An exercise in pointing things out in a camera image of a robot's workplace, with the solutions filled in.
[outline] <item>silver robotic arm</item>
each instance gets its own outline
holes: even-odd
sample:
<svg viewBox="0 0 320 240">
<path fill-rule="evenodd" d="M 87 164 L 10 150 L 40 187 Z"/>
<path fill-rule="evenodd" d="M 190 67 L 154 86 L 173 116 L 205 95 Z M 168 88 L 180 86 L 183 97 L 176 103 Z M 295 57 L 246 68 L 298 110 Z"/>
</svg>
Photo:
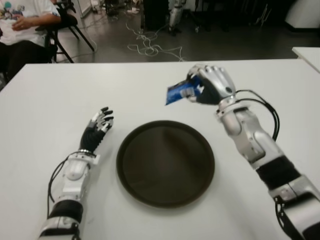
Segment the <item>silver robotic arm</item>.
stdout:
<svg viewBox="0 0 320 240">
<path fill-rule="evenodd" d="M 320 192 L 288 160 L 262 129 L 257 116 L 236 98 L 236 88 L 220 67 L 195 65 L 187 80 L 200 83 L 201 95 L 192 102 L 218 105 L 216 115 L 238 152 L 268 187 L 283 231 L 293 240 L 320 239 Z"/>
<path fill-rule="evenodd" d="M 53 172 L 48 187 L 48 215 L 39 240 L 80 240 L 79 226 L 83 216 L 85 192 L 92 169 L 99 162 L 94 151 L 113 126 L 113 111 L 107 107 L 97 112 L 83 132 L 79 150 L 71 153 Z M 53 180 L 67 164 L 63 174 L 63 187 L 55 201 L 51 195 Z M 49 214 L 49 198 L 54 206 Z"/>
<path fill-rule="evenodd" d="M 170 22 L 169 22 L 169 33 L 174 35 L 176 32 L 180 32 L 176 26 L 180 23 L 182 14 L 183 14 L 183 7 L 186 5 L 187 0 L 174 0 L 173 9 L 170 12 Z"/>
</svg>

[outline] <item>black pants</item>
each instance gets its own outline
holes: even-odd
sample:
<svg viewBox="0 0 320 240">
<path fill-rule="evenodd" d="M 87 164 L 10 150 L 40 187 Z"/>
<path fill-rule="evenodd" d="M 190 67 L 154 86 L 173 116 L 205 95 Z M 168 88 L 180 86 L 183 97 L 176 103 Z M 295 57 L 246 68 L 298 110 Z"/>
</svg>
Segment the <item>black pants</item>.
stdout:
<svg viewBox="0 0 320 240">
<path fill-rule="evenodd" d="M 12 45 L 0 42 L 0 72 L 6 72 L 11 80 L 25 64 L 48 62 L 47 50 L 31 41 L 20 41 Z"/>
</svg>

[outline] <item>blue snack bag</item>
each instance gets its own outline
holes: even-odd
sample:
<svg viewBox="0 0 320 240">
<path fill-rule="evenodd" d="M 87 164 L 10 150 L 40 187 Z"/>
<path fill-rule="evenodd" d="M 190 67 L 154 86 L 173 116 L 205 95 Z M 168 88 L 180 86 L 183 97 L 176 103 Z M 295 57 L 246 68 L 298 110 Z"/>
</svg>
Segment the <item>blue snack bag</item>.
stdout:
<svg viewBox="0 0 320 240">
<path fill-rule="evenodd" d="M 172 104 L 180 99 L 189 97 L 189 96 L 198 96 L 200 95 L 200 90 L 197 88 L 200 81 L 197 77 L 194 77 L 191 80 L 183 80 L 176 85 L 168 87 L 166 92 L 166 103 L 165 105 Z"/>
</svg>

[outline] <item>round tray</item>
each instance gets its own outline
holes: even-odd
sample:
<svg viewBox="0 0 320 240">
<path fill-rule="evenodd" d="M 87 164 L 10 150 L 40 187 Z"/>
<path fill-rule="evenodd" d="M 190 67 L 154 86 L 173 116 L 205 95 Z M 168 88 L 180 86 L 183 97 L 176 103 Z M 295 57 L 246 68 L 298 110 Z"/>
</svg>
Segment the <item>round tray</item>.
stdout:
<svg viewBox="0 0 320 240">
<path fill-rule="evenodd" d="M 120 146 L 117 173 L 137 200 L 154 207 L 178 208 L 199 198 L 215 172 L 207 140 L 175 121 L 153 121 L 133 130 Z"/>
</svg>

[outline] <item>person's arm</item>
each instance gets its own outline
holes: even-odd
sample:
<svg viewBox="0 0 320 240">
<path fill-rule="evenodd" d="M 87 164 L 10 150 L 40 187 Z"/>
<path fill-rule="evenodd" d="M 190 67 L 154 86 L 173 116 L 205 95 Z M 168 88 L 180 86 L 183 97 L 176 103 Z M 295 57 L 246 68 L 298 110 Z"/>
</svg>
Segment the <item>person's arm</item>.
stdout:
<svg viewBox="0 0 320 240">
<path fill-rule="evenodd" d="M 58 24 L 60 22 L 60 16 L 53 15 L 52 13 L 47 13 L 42 16 L 20 16 L 18 20 L 12 25 L 12 29 L 14 31 L 21 31 L 42 25 Z"/>
<path fill-rule="evenodd" d="M 30 2 L 33 4 L 37 16 L 16 16 L 18 19 L 12 25 L 14 31 L 21 31 L 42 25 L 53 25 L 61 22 L 57 8 L 50 0 L 30 0 Z"/>
</svg>

